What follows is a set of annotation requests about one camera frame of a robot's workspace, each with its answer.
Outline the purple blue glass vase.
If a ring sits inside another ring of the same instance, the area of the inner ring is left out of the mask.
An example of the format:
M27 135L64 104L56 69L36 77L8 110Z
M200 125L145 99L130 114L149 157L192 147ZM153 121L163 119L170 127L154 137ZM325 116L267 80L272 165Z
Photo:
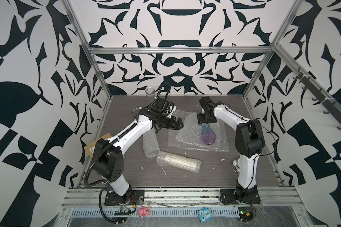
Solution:
M205 145L213 145L216 142L216 134L209 124L202 124L201 139Z

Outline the bubble-wrapped purple item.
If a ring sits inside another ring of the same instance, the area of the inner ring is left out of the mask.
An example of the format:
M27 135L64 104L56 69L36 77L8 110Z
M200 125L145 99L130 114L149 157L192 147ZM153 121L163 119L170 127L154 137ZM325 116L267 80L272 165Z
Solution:
M213 145L205 145L201 139L202 126L198 124L197 113L190 113L185 117L184 127L178 132L175 140L184 147L197 147L199 149L219 149L221 147L221 127L219 123L209 124L216 134Z

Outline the bubble-wrapped roll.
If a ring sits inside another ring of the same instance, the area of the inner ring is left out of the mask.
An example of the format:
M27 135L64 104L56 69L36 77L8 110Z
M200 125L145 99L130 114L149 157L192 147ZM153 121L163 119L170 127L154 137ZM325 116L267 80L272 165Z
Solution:
M159 154L160 147L154 128L143 134L143 150L145 156L149 159L157 157Z

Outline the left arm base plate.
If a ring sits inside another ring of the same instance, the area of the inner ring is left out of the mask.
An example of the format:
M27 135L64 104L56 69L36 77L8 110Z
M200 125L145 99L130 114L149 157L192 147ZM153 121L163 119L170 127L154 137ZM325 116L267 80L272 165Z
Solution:
M129 189L124 195L120 196L115 192L107 192L105 198L105 206L117 206L117 205L137 205L144 201L144 190L132 190Z

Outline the bubble-wrapped cylinder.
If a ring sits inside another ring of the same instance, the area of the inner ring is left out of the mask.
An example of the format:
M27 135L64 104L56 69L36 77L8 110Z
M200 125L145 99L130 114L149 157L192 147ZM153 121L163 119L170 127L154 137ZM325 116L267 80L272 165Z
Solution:
M156 162L161 166L172 166L197 174L200 172L201 167L201 161L198 159L187 158L164 151L158 153Z

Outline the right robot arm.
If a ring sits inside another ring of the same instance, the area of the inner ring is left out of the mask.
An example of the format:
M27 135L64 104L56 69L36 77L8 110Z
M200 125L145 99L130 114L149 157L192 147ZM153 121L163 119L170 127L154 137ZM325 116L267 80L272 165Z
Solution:
M213 124L218 119L233 128L235 148L240 157L235 161L239 169L235 195L237 198L247 198L257 192L257 163L265 147L262 124L257 119L249 119L231 110L228 104L214 102L209 96L199 100L202 113L197 115L199 124Z

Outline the bubble wrap around vase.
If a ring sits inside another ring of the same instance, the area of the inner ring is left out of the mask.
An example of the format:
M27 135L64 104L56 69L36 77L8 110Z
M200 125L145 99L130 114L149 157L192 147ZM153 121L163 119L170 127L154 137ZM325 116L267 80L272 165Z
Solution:
M210 128L216 135L216 141L214 144L206 145L201 139L202 125L198 124L197 113L176 110L173 116L181 118L184 127L179 131L169 131L169 146L184 150L229 152L225 126L222 120L218 119L217 123L210 124Z

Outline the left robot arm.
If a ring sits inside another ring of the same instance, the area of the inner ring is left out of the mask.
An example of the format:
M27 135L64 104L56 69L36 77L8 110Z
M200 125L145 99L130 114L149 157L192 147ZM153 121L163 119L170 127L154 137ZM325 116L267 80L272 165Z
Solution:
M129 126L109 140L99 139L95 143L92 161L83 177L83 186L90 188L103 184L122 202L128 200L131 186L123 175L124 155L127 150L151 129L178 131L184 127L182 119L172 115L176 106L167 100L170 89L170 83L162 83L154 101L140 108Z

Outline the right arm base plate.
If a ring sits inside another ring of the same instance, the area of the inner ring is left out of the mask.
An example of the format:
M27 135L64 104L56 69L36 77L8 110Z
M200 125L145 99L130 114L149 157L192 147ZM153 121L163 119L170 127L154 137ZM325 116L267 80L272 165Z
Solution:
M242 189L236 188L221 189L220 190L220 201L224 205L230 204L260 204L260 196L256 189Z

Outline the clear glass vase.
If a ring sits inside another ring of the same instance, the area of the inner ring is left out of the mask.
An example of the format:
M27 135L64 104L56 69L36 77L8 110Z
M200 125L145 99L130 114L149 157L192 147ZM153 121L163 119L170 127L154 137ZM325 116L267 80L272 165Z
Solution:
M145 89L145 95L148 98L154 98L155 97L155 89L152 87L147 87Z

